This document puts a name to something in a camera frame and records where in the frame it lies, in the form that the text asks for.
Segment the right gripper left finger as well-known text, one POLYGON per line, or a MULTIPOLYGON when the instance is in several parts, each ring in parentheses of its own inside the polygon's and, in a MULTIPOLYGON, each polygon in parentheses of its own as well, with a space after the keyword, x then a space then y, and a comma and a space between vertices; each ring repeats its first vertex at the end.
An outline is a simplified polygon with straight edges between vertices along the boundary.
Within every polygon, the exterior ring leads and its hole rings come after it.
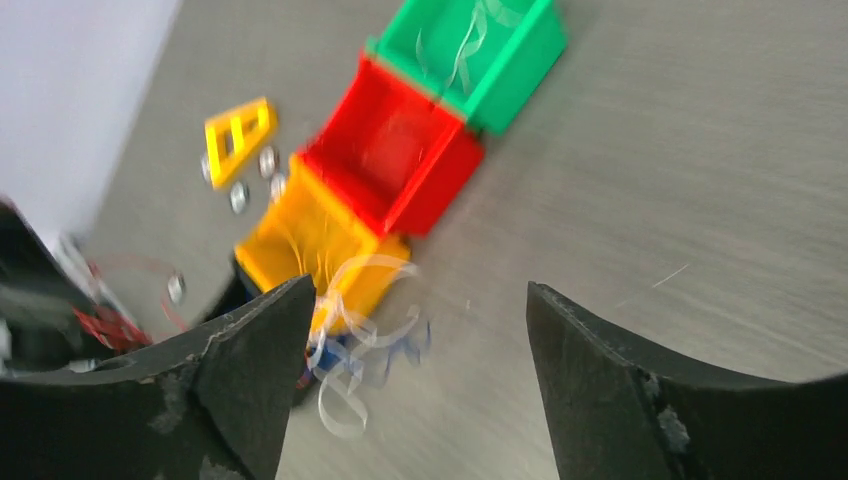
POLYGON ((89 372, 3 379, 2 477, 273 478, 290 402, 198 391, 223 332, 206 322, 89 372))

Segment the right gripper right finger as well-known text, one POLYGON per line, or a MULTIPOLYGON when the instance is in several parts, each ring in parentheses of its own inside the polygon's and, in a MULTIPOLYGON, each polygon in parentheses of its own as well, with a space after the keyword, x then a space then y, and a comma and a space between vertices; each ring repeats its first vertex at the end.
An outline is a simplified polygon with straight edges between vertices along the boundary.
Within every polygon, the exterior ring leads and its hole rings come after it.
POLYGON ((683 355, 548 285, 526 324, 562 479, 843 479, 847 377, 767 379, 683 355))

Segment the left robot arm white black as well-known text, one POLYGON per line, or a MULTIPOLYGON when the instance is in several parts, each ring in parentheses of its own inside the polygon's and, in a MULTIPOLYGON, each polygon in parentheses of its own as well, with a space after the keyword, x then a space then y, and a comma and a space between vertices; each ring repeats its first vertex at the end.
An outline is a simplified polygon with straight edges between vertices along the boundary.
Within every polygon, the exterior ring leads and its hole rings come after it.
POLYGON ((83 373, 153 344, 60 268, 19 210, 1 201, 1 377, 83 373))

